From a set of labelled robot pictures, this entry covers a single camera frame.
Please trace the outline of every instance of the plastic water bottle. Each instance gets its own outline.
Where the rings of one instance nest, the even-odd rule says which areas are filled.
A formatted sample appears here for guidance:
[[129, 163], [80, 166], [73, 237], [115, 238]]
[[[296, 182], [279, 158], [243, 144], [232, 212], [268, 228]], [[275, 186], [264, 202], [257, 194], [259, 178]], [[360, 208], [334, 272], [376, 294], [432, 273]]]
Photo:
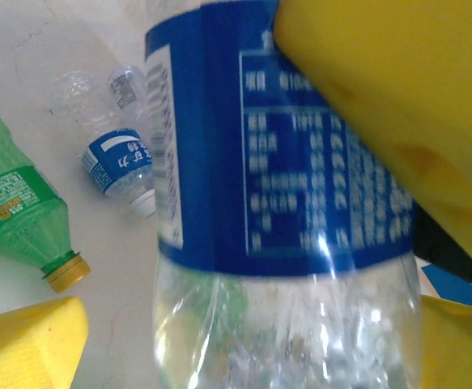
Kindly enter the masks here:
[[164, 385], [416, 389], [411, 197], [275, 48], [277, 5], [147, 1]]
[[[56, 84], [53, 113], [75, 150], [84, 149], [83, 166], [99, 189], [142, 218], [155, 213], [151, 154], [133, 128], [135, 119], [125, 116], [106, 85], [87, 72], [68, 73]], [[121, 98], [126, 102], [128, 96]]]
[[90, 268], [70, 246], [68, 208], [0, 119], [0, 253], [38, 267], [56, 292]]
[[145, 82], [144, 74], [136, 66], [114, 71], [108, 78], [109, 89], [117, 106], [133, 121], [133, 127], [140, 134], [142, 141], [149, 145]]

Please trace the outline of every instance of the white floor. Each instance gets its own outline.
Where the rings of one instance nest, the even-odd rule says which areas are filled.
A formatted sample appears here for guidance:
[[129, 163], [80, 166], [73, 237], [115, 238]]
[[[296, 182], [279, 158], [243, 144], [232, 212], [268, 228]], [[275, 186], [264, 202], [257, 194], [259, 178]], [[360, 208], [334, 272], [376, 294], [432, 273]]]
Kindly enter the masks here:
[[[142, 0], [0, 0], [0, 116], [15, 142], [70, 207], [74, 249], [91, 274], [66, 294], [87, 307], [90, 335], [73, 389], [159, 387], [151, 357], [155, 222], [92, 185], [61, 146], [49, 112], [49, 84], [73, 70], [105, 79], [122, 65], [142, 66]], [[0, 258], [0, 313], [55, 298], [42, 273]]]

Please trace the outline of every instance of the white bottle cap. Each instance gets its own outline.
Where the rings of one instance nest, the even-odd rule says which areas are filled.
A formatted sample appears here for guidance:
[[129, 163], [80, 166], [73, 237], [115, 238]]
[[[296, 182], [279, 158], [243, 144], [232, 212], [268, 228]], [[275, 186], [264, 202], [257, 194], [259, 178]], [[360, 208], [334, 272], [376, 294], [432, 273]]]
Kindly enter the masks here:
[[155, 205], [155, 190], [149, 190], [148, 192], [144, 193], [142, 196], [137, 197], [133, 202], [130, 204], [133, 208], [135, 213], [143, 217], [144, 219], [151, 216], [155, 213], [156, 205]]

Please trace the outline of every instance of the green plastic bottle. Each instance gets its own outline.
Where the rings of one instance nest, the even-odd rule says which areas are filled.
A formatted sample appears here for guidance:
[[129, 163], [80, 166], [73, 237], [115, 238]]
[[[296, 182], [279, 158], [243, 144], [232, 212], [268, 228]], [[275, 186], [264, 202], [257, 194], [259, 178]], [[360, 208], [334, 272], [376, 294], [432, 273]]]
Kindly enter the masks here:
[[38, 267], [58, 293], [90, 272], [70, 245], [68, 207], [0, 119], [0, 253]]

